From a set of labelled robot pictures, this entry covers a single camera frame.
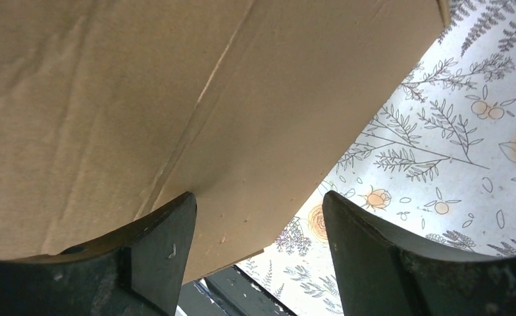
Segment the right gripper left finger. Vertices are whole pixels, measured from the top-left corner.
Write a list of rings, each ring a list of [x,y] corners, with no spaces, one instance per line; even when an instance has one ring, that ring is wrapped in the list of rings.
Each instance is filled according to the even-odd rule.
[[[196,217],[186,192],[57,255],[0,260],[0,315],[174,315]]]

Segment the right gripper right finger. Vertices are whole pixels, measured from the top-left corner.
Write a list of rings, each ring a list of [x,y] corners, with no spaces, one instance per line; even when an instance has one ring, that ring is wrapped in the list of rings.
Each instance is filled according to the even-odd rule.
[[[439,244],[335,191],[322,211],[345,315],[516,315],[516,256]]]

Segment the brown cardboard box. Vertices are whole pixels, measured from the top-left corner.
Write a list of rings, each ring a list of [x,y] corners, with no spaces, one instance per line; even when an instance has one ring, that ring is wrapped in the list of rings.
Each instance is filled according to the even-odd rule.
[[[0,1],[0,259],[186,191],[185,280],[261,251],[450,23],[449,1]]]

